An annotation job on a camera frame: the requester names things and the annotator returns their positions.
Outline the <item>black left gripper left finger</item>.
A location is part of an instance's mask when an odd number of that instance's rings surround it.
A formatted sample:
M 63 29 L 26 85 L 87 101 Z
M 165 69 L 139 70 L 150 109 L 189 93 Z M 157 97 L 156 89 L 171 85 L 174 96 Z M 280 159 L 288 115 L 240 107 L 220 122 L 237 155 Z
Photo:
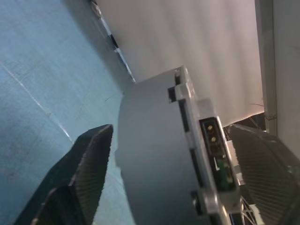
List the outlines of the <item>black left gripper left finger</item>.
M 81 134 L 46 174 L 14 224 L 91 225 L 105 183 L 112 137 L 111 124 Z

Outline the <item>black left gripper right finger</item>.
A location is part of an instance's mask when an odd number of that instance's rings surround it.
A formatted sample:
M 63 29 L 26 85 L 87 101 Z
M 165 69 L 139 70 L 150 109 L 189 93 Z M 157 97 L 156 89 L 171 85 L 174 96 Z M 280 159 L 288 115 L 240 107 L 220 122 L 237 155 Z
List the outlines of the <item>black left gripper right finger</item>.
M 249 193 L 267 225 L 300 223 L 300 161 L 278 137 L 233 124 L 229 128 Z

